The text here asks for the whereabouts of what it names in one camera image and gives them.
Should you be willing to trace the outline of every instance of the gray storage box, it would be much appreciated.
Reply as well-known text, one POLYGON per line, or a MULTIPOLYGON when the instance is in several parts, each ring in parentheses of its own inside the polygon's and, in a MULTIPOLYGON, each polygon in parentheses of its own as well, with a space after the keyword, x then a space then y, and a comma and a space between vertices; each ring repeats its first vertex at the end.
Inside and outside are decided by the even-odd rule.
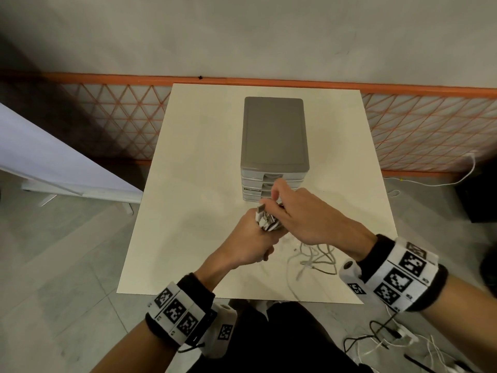
MULTIPOLYGON (((292 188, 298 188, 309 171, 304 102, 301 99, 245 98, 240 168, 242 182, 263 182, 267 188, 277 178, 283 178, 293 181, 292 188)), ((268 195, 263 189, 255 199, 257 196, 252 191, 247 193, 244 188, 242 185, 245 200, 258 201, 260 197, 270 196, 270 192, 268 195)))

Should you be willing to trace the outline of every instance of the forearm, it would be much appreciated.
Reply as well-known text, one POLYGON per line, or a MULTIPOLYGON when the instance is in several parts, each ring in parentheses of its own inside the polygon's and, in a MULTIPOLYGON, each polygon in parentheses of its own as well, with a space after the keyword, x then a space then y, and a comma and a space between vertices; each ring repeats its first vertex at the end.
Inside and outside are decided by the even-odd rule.
POLYGON ((497 370, 497 299, 455 276, 422 315, 485 372, 497 370))
POLYGON ((164 373, 179 345, 152 334, 145 320, 134 327, 93 368, 92 373, 164 373))

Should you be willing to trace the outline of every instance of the square table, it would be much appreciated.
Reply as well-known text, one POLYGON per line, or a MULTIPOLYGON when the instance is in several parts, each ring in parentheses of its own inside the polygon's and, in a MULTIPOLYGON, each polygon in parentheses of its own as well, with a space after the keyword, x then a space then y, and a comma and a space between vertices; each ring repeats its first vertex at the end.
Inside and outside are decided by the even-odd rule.
MULTIPOLYGON (((302 186, 372 232, 396 238, 358 90, 175 84, 118 293, 155 295, 195 271, 246 210, 258 205, 242 199, 240 180, 248 96, 301 98, 310 161, 302 186)), ((306 266, 309 257, 299 246, 287 234, 268 262, 231 271, 216 296, 361 303, 338 275, 306 266)), ((339 270, 347 256, 332 253, 339 270)), ((320 268, 334 272, 331 264, 320 268)))

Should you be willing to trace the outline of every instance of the gray floor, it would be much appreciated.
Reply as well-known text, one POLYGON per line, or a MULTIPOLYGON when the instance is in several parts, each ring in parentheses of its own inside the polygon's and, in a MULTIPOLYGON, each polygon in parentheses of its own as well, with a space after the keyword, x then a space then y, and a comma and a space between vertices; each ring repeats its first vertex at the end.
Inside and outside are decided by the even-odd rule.
MULTIPOLYGON (((19 184, 0 172, 0 371, 86 373, 143 319, 150 299, 116 294, 138 207, 129 216, 120 203, 58 196, 40 208, 45 195, 21 191, 19 184)), ((478 263, 497 240, 495 225, 471 224, 452 188, 394 180, 387 180, 387 188, 401 190, 390 199, 399 235, 436 251, 452 273, 481 285, 478 263)), ((388 317, 382 307, 305 306, 340 345, 345 336, 363 334, 370 320, 388 317)), ((418 314, 398 319, 464 359, 418 314)), ((360 351, 374 346, 364 340, 360 351)), ((404 351, 380 349, 363 361, 381 373, 419 371, 404 351)), ((429 361, 425 343, 410 353, 429 361)), ((197 356, 178 355, 168 371, 186 371, 197 356)))

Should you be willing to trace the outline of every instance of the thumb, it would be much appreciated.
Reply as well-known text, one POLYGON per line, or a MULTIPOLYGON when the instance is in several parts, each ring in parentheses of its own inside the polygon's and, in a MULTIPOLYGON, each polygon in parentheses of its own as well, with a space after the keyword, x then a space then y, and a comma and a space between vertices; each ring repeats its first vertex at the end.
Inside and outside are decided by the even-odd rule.
POLYGON ((286 211, 281 208, 273 199, 261 199, 260 203, 265 205, 264 210, 267 213, 276 217, 283 224, 290 218, 290 215, 286 213, 286 211))

